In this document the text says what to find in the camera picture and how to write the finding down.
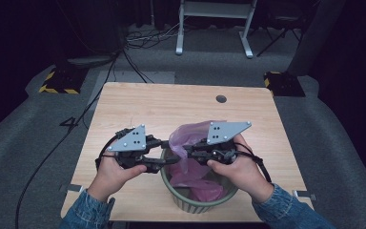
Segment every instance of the person's right hand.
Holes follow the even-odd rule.
[[[242,135],[236,135],[234,142],[249,147]],[[236,145],[236,150],[248,153],[248,150],[240,145]],[[264,202],[273,193],[274,186],[267,182],[256,163],[247,156],[238,156],[234,163],[229,165],[215,160],[209,160],[207,164],[216,173],[227,177],[237,188],[249,193],[255,202]]]

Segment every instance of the blue denim jacket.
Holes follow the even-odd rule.
[[[274,187],[265,202],[252,203],[260,219],[271,228],[335,228],[308,204],[299,202],[278,185]],[[105,228],[113,206],[114,198],[103,203],[84,190],[63,218],[60,228]]]

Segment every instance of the pink plastic bag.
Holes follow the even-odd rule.
[[[172,176],[170,184],[173,187],[190,187],[189,198],[197,201],[214,201],[226,195],[222,186],[206,180],[211,168],[202,166],[192,158],[187,158],[184,145],[194,145],[201,139],[206,138],[211,121],[194,124],[186,124],[177,128],[169,138],[169,145],[174,154],[180,156],[180,161],[170,165],[169,172]]]

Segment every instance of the wooden table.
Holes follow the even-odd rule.
[[[227,101],[216,101],[225,95]],[[107,83],[98,101],[72,184],[88,188],[96,169],[94,160],[115,132],[146,125],[147,135],[169,139],[177,127],[207,120],[248,121],[242,135],[254,153],[264,159],[272,181],[288,192],[306,190],[270,91],[264,88],[171,84]],[[147,157],[159,158],[161,148]],[[64,217],[79,196],[68,192]],[[180,210],[160,173],[143,174],[128,181],[115,195],[111,220],[122,221],[260,221],[248,194],[238,191],[227,202],[203,214]]]

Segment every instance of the gray carpet floor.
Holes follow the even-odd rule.
[[[260,57],[248,59],[238,28],[190,31],[180,56],[174,54],[175,41],[172,37],[150,49],[129,49],[127,53],[143,72],[169,73],[169,83],[264,87],[263,74],[286,70],[297,45],[289,34]],[[249,41],[258,52],[270,39],[260,30]],[[29,177],[67,133],[68,128],[59,124],[83,113],[109,67],[90,69],[81,94],[39,93],[52,68],[48,66],[25,89],[29,98],[0,123],[0,228],[14,228],[17,201]],[[112,72],[123,71],[132,68],[120,55]],[[309,76],[298,79],[306,97],[275,97],[274,102],[306,186],[318,197],[314,207],[337,228],[366,228],[366,169],[336,116],[317,98],[317,82]],[[84,117],[87,127],[93,113],[90,110]],[[87,127],[79,123],[31,182],[20,209],[20,228],[59,225],[65,198],[59,188],[71,181]]]

